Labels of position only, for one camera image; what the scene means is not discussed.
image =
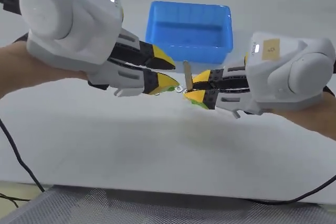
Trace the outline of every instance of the label sticker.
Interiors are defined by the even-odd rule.
[[[280,59],[280,39],[269,39],[264,41],[262,60]]]

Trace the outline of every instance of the forearm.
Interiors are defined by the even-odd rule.
[[[0,48],[0,98],[18,89],[64,78],[85,79],[86,75],[51,68],[32,57],[22,41]]]
[[[302,111],[273,111],[307,130],[336,140],[336,98],[323,93],[323,101]]]

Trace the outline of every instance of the blue tray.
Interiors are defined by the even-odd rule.
[[[155,1],[146,42],[157,45],[175,61],[220,64],[233,49],[230,8]]]

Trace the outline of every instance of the metal mesh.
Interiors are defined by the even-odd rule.
[[[54,187],[0,224],[334,224],[317,205],[263,206],[239,199]]]

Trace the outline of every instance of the white tabletop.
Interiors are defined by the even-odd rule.
[[[142,39],[152,1],[122,0],[124,27]],[[235,49],[228,61],[244,54],[256,30],[329,37],[336,45],[334,0],[164,1],[230,6]],[[26,31],[19,16],[0,12],[0,20],[0,45]],[[286,200],[336,173],[334,141],[275,115],[234,120],[176,92],[116,98],[113,90],[66,80],[6,96],[0,116],[46,184]],[[0,180],[31,183],[3,135]],[[307,201],[336,204],[336,184]]]

